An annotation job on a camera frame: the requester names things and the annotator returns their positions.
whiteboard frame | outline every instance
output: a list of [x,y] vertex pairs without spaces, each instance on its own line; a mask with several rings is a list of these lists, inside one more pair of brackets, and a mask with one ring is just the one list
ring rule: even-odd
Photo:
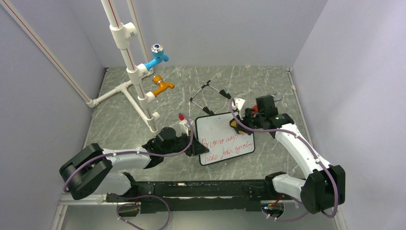
[[[195,130],[196,130],[196,139],[200,142],[200,140],[199,140],[199,132],[198,132],[198,129],[197,129],[197,120],[198,120],[199,118],[204,118],[204,117],[208,117],[208,116],[218,116],[218,115],[224,115],[224,114],[231,114],[231,112],[221,113],[221,114],[215,114],[215,115],[200,116],[200,117],[196,118],[195,121],[194,121],[194,127],[195,127]],[[201,165],[201,166],[207,166],[207,165],[210,165],[210,164],[219,163],[219,162],[221,162],[221,161],[226,161],[226,160],[229,160],[229,159],[233,159],[233,158],[236,158],[236,157],[244,156],[244,155],[246,155],[246,154],[250,154],[250,153],[255,152],[255,149],[256,149],[256,148],[255,148],[255,136],[254,136],[254,133],[252,133],[251,135],[252,135],[252,139],[253,139],[253,143],[254,143],[254,150],[253,150],[253,151],[247,152],[247,153],[244,153],[244,154],[241,154],[241,155],[237,155],[237,156],[234,156],[234,157],[230,157],[230,158],[227,158],[227,159],[224,159],[224,160],[215,161],[215,162],[212,162],[212,163],[209,163],[209,164],[202,164],[202,159],[201,159],[201,157],[200,157],[200,155],[199,155],[199,163],[200,163],[200,165]]]

faucet handle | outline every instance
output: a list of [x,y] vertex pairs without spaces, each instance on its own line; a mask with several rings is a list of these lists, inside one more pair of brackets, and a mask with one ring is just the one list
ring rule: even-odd
[[161,45],[159,43],[155,43],[151,46],[151,51],[152,51],[152,55],[154,55],[155,58],[162,58],[162,60],[165,62],[169,61],[168,55],[164,54],[163,45]]
[[164,51],[164,46],[159,43],[155,43],[151,46],[151,51],[152,51],[152,53],[158,54],[158,53]]
[[155,75],[154,78],[152,79],[152,82],[156,85],[158,85],[159,83],[163,82],[163,78],[161,77],[161,75]]

white wall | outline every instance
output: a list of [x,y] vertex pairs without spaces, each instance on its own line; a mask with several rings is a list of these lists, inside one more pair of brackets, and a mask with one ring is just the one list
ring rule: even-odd
[[293,66],[316,149],[346,170],[350,230],[406,226],[405,12],[329,0]]
[[[123,66],[100,1],[67,2],[102,64]],[[167,65],[292,66],[327,0],[133,2],[148,52],[161,43]],[[115,3],[122,21],[131,21],[126,1]],[[131,48],[135,62],[143,62],[137,39]]]
[[[64,1],[13,0],[94,98],[103,68]],[[50,229],[63,180],[92,110],[0,6],[0,229]]]

faucet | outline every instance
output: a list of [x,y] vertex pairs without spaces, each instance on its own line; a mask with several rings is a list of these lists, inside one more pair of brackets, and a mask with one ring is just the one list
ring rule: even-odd
[[151,51],[152,51],[152,54],[154,55],[154,59],[152,61],[144,64],[148,71],[150,69],[152,69],[154,66],[156,66],[157,64],[161,63],[162,61],[165,61],[165,62],[169,61],[168,55],[164,54],[163,45],[156,43],[153,46],[151,46]]
[[156,75],[152,79],[152,82],[155,83],[159,88],[152,93],[154,94],[155,97],[157,97],[160,93],[164,92],[168,88],[175,88],[175,85],[169,82],[164,82],[162,79],[161,75]]

whiteboard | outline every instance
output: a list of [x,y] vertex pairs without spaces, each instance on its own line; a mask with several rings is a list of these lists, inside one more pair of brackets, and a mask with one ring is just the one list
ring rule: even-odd
[[254,134],[237,134],[230,127],[231,113],[196,118],[196,136],[210,152],[200,155],[200,164],[208,165],[255,150]]

